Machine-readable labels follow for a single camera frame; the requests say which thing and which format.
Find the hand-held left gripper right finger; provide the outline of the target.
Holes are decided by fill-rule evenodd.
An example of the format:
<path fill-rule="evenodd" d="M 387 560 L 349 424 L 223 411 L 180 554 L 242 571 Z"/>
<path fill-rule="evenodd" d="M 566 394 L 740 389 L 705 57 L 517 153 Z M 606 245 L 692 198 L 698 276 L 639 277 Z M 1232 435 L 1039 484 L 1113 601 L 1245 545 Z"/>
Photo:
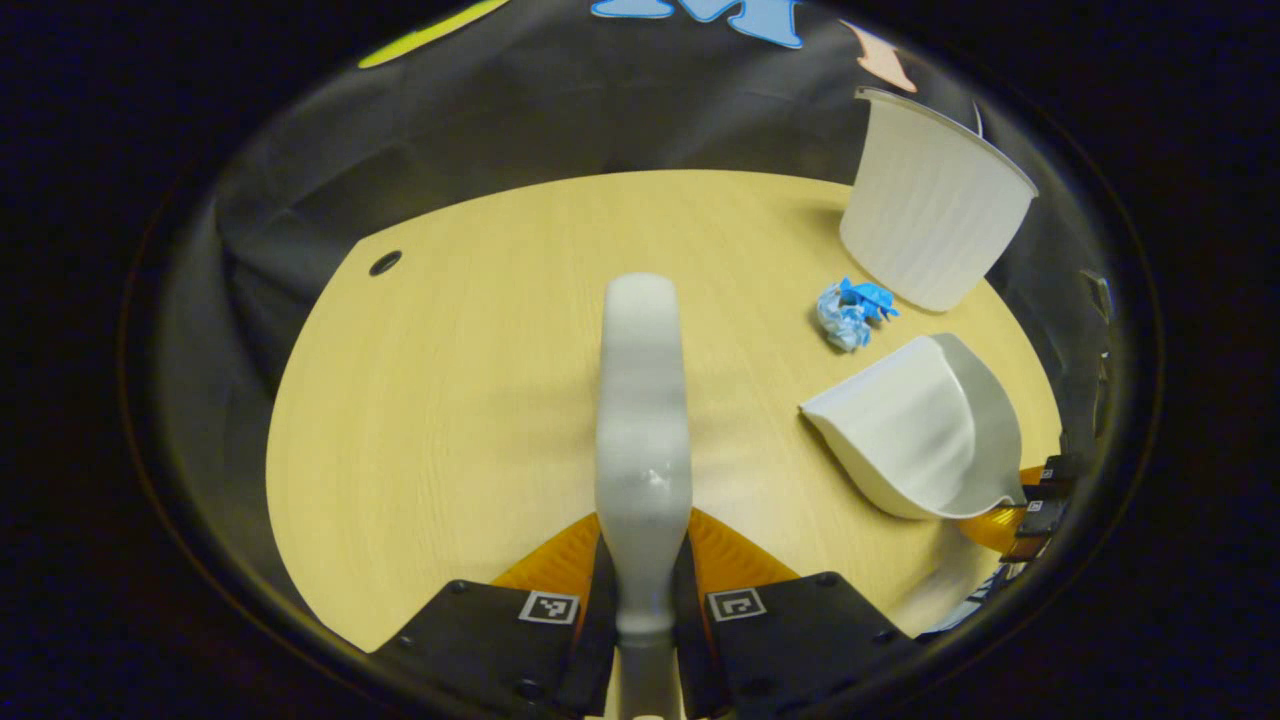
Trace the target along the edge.
<path fill-rule="evenodd" d="M 699 509 L 672 600 L 690 719 L 819 717 L 826 702 L 916 655 L 915 641 L 840 573 L 801 575 Z"/>

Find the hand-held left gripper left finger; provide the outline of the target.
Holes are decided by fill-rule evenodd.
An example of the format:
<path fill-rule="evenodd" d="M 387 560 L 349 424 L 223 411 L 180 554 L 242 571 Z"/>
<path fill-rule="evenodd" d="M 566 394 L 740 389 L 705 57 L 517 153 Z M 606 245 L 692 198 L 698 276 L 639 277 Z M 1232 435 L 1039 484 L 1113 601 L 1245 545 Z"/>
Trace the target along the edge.
<path fill-rule="evenodd" d="M 589 514 L 490 583 L 447 582 L 375 653 L 429 689 L 506 717 L 605 712 L 616 573 Z"/>

